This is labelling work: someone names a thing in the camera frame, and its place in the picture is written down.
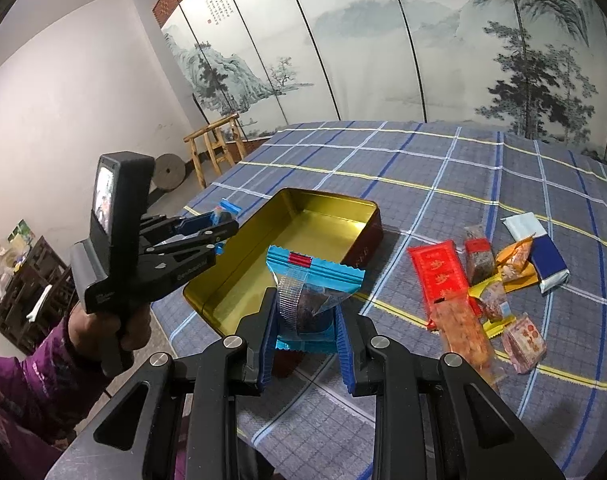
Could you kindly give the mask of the purple left sleeve forearm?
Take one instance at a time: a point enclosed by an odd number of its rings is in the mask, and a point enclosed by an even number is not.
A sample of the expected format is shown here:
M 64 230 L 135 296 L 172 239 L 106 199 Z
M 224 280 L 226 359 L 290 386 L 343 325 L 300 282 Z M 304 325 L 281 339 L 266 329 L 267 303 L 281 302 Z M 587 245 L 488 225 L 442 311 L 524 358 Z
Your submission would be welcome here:
M 109 385 L 100 359 L 84 356 L 69 318 L 23 360 L 0 356 L 0 479 L 43 479 Z

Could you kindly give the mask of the person left hand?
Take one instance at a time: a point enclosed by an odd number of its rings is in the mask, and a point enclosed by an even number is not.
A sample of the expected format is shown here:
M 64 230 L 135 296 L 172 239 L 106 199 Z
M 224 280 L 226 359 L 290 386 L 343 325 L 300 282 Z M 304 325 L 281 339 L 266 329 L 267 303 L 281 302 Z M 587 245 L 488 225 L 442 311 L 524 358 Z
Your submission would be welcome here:
M 99 356 L 100 345 L 117 339 L 125 351 L 143 349 L 151 337 L 150 305 L 138 309 L 125 328 L 117 316 L 106 313 L 88 314 L 82 304 L 77 304 L 68 318 L 68 335 L 72 346 L 82 356 Z

